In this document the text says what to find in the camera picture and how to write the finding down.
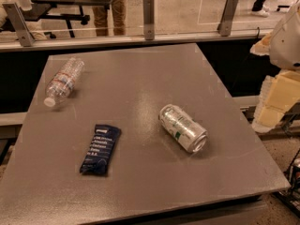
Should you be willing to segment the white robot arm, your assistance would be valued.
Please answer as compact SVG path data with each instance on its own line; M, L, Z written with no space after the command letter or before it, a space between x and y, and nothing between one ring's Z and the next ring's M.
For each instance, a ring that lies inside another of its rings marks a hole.
M259 133L273 129L300 101L300 2L292 5L274 30L255 43L250 52L268 55L280 72L262 82L252 128Z

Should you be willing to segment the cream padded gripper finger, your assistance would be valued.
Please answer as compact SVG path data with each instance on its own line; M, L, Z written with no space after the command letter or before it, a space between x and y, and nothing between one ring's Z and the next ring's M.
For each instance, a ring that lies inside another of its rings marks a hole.
M266 34L261 40L256 42L250 49L252 54L264 56L269 54L271 33Z
M300 101L300 72L282 69L262 82L252 128L259 133L273 129L285 113Z

